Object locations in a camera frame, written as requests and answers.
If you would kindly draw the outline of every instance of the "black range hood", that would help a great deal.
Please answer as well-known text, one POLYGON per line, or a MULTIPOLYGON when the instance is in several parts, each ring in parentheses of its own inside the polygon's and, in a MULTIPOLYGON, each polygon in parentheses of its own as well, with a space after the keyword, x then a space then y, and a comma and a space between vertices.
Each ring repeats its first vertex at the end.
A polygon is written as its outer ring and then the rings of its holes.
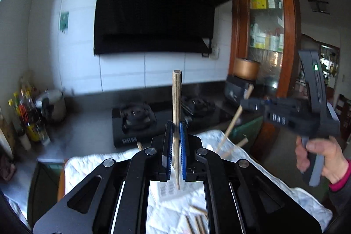
POLYGON ((94 54, 211 53, 215 7, 229 0, 97 0, 94 54))

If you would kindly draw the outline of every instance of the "wooden stick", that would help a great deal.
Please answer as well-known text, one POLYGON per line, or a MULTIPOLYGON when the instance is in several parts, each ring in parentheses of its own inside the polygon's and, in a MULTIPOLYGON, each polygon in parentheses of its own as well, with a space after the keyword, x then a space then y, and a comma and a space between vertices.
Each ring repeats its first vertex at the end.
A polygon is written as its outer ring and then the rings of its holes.
POLYGON ((197 228, 197 230, 198 230, 198 233, 202 234, 201 226, 200 226, 200 222, 199 222, 199 217, 198 217, 198 216, 195 216, 195 222, 196 222, 196 228, 197 228))
POLYGON ((186 219, 186 223, 188 224, 188 227, 189 227, 189 229, 190 229, 190 233, 191 233, 191 234, 194 234, 193 228, 191 227, 191 224, 190 224, 189 217, 188 217, 188 216, 185 216, 185 219, 186 219))
POLYGON ((198 217, 199 217, 201 232, 202 234, 206 234, 205 225, 204 225, 204 222, 202 221, 202 217, 200 215, 198 217))
MULTIPOLYGON (((249 140, 245 137, 235 146, 242 148, 248 142, 249 142, 249 140)), ((229 151, 227 151, 223 155, 221 155, 221 158, 222 159, 227 158, 233 152, 233 150, 235 149, 235 146, 233 146, 233 148, 230 148, 229 151)))
POLYGON ((172 101, 173 101, 173 162, 175 170, 175 181, 179 185, 179 122, 180 122, 180 101, 181 101, 181 71, 173 71, 172 80, 172 101))
POLYGON ((136 144, 138 145, 139 151, 143 150, 143 145, 140 142, 137 142, 136 144))
MULTIPOLYGON (((249 88, 247 89, 247 92, 245 93, 245 96, 244 98, 245 99, 248 99, 252 93, 252 90, 253 90, 253 85, 250 84, 249 85, 249 88)), ((227 131, 225 132, 221 142, 218 144, 217 146, 217 149, 216 149, 216 153, 218 153, 219 149, 223 146, 223 144, 225 143, 225 141, 227 140, 229 134, 231 133, 231 131, 233 130, 234 126, 235 126, 235 123, 237 122, 237 120, 239 119, 241 113, 243 112, 243 107, 240 105, 238 110, 236 111, 232 121, 230 122, 228 128, 227 128, 227 131)))
POLYGON ((198 212, 201 212, 203 215, 205 215, 207 217, 207 211, 206 210, 204 210, 202 208, 199 208, 199 207, 197 207, 195 205, 191 205, 190 207, 195 209, 195 210, 197 210, 198 212))

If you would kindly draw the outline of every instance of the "black countertop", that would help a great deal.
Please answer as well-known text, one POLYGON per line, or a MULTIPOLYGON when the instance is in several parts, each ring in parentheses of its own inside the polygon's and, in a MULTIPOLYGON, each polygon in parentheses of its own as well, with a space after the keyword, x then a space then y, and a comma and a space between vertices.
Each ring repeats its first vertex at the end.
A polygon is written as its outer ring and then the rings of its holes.
MULTIPOLYGON (((226 102, 222 94, 205 96, 215 104, 234 115, 237 108, 226 102)), ((257 118, 257 114, 243 112, 237 125, 242 125, 257 118)), ((220 129, 225 131, 230 121, 216 126, 208 126, 206 130, 220 129)), ((26 152, 18 144, 16 153, 17 171, 8 183, 0 182, 0 188, 8 197, 16 201, 23 213, 27 213, 27 201, 32 176, 36 162, 63 162, 75 156, 91 154, 107 154, 122 152, 134 148, 135 145, 116 149, 112 135, 111 109, 68 113, 66 119, 58 126, 48 128, 51 143, 47 146, 33 145, 31 151, 26 152)))

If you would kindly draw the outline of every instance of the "green sticker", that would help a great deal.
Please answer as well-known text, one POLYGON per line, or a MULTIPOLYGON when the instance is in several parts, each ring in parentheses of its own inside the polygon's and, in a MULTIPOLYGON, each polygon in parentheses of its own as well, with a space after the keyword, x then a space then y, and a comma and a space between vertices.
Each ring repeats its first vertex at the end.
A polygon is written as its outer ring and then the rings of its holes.
POLYGON ((65 33, 68 29, 68 12, 61 13, 60 17, 60 31, 65 33))

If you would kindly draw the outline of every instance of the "person's hand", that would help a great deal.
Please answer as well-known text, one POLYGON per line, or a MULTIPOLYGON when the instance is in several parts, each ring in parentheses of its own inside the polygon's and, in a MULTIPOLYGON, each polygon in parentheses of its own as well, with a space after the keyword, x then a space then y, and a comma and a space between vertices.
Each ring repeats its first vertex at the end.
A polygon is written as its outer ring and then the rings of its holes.
MULTIPOLYGON (((324 155, 322 176, 325 176, 332 184, 335 184, 346 174, 349 168, 349 162, 343 156, 343 152, 336 139, 332 136, 329 138, 330 140, 310 140, 306 145, 306 149, 311 153, 324 155)), ((301 137, 298 136, 295 149, 297 159, 296 166, 302 172, 305 172, 310 166, 306 149, 302 146, 301 137)))

